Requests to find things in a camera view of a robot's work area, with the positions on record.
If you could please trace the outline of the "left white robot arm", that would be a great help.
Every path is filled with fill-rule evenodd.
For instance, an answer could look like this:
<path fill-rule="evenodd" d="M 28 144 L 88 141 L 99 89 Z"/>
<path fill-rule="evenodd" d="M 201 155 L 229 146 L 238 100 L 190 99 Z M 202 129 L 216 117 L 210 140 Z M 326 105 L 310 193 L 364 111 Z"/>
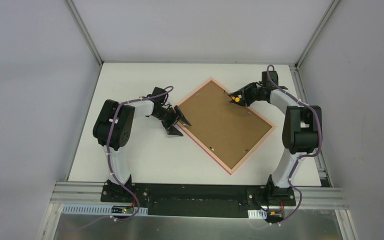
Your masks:
<path fill-rule="evenodd" d="M 131 178 L 127 160 L 121 153 L 131 137 L 133 121 L 138 118 L 154 117 L 159 120 L 169 136 L 183 134 L 175 125 L 182 122 L 191 127 L 178 105 L 168 103 L 169 93 L 173 86 L 155 87 L 152 93 L 136 99 L 117 102 L 107 99 L 98 114 L 93 126 L 92 135 L 102 146 L 109 169 L 108 180 L 116 184 L 113 195 L 120 202 L 127 202 L 134 194 L 133 189 L 126 185 Z"/>

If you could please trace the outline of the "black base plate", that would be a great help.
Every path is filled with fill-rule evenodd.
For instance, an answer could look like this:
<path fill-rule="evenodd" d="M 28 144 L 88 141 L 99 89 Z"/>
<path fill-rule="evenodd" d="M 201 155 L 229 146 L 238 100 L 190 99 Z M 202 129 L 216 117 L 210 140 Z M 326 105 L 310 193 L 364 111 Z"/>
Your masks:
<path fill-rule="evenodd" d="M 291 187 L 275 190 L 263 185 L 206 185 L 126 183 L 120 186 L 108 180 L 100 195 L 101 202 L 127 203 L 148 210 L 151 216 L 246 218 L 248 211 L 281 206 L 296 206 Z"/>

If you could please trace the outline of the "aluminium front rail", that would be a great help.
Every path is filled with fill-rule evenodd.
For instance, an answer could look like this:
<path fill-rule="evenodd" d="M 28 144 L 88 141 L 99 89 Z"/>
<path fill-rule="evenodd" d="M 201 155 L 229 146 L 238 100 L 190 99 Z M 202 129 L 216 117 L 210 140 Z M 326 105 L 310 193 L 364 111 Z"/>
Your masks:
<path fill-rule="evenodd" d="M 100 204 L 103 182 L 57 182 L 51 204 Z M 349 205 L 341 188 L 299 186 L 301 209 L 348 210 Z"/>

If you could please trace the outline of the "pink wooden photo frame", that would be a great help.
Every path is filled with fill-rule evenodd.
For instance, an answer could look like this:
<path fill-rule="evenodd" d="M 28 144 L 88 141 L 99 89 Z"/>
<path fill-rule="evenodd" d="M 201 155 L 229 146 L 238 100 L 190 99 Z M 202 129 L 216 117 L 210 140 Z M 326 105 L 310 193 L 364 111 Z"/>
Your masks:
<path fill-rule="evenodd" d="M 229 91 L 209 78 L 179 103 L 190 125 L 177 125 L 229 175 L 276 129 L 249 107 L 231 102 Z"/>

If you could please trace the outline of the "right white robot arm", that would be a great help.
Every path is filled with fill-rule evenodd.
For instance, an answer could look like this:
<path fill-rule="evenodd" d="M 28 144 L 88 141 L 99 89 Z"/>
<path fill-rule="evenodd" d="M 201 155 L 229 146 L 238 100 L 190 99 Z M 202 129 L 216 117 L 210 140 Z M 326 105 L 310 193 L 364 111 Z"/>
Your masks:
<path fill-rule="evenodd" d="M 249 107 L 256 101 L 266 101 L 284 114 L 281 140 L 284 151 L 281 160 L 263 188 L 264 200 L 276 205 L 293 191 L 292 180 L 305 158 L 321 152 L 323 143 L 322 110 L 293 96 L 279 85 L 275 70 L 262 72 L 261 81 L 251 82 L 228 94 L 230 102 Z"/>

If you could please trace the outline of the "black yellow screwdriver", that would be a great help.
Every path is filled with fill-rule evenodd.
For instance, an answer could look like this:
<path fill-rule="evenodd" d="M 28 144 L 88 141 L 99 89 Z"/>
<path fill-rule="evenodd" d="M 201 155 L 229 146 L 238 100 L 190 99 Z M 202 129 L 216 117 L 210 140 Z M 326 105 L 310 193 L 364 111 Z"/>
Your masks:
<path fill-rule="evenodd" d="M 239 95 L 239 96 L 235 96 L 235 95 L 232 95 L 230 96 L 230 102 L 231 103 L 240 103 L 242 101 L 242 97 Z"/>

